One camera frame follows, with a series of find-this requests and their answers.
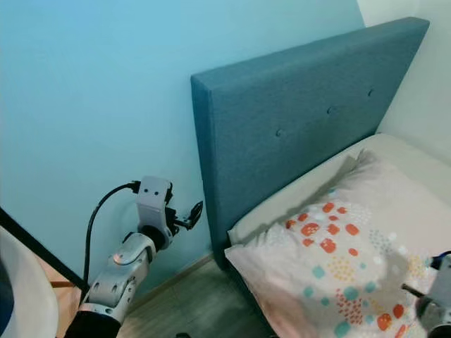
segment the pillowcase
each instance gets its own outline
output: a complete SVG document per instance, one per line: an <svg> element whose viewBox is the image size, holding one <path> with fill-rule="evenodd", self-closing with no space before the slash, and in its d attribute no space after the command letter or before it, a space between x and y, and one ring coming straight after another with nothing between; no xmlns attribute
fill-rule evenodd
<svg viewBox="0 0 451 338"><path fill-rule="evenodd" d="M400 286L427 292L450 224L448 206L363 151L317 203L225 254L281 338L424 337Z"/></svg>

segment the mattress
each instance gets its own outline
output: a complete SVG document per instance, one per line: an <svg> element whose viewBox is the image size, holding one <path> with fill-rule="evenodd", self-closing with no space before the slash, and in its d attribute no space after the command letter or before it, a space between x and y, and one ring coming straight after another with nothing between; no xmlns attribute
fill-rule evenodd
<svg viewBox="0 0 451 338"><path fill-rule="evenodd" d="M387 134L363 139L301 176L263 201L228 232L232 244L244 244L274 223L300 211L351 170L362 149L375 151L451 206L451 167Z"/></svg>

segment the bed frame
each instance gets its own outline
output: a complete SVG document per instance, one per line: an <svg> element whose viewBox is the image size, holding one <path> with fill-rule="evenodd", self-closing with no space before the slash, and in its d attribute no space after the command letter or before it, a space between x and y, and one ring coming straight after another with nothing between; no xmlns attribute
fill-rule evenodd
<svg viewBox="0 0 451 338"><path fill-rule="evenodd" d="M405 18L192 76L211 232L376 132L429 22Z"/></svg>

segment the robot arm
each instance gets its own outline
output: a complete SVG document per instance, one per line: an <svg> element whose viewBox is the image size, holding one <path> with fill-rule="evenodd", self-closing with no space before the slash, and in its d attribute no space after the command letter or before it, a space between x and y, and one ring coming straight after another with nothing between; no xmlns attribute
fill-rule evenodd
<svg viewBox="0 0 451 338"><path fill-rule="evenodd" d="M438 270L428 294L408 285L402 288L418 297L416 315L428 338L451 337L451 251L433 257L432 268Z"/></svg>
<svg viewBox="0 0 451 338"><path fill-rule="evenodd" d="M203 204L194 206L184 220L167 207L172 184L146 176L137 196L140 217L138 231L129 234L122 246L109 257L105 269L92 284L66 331L65 338L113 338L118 334L136 289L149 274L156 253L169 247L179 228L192 229L199 220Z"/></svg>

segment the white wall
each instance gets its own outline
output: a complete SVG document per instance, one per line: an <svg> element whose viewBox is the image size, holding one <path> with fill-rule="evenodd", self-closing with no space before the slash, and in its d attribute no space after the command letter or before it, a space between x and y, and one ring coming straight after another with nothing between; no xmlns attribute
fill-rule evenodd
<svg viewBox="0 0 451 338"><path fill-rule="evenodd" d="M415 16L431 26L379 131L451 165L451 1L421 0Z"/></svg>
<svg viewBox="0 0 451 338"><path fill-rule="evenodd" d="M420 0L357 0L365 26L413 16Z"/></svg>

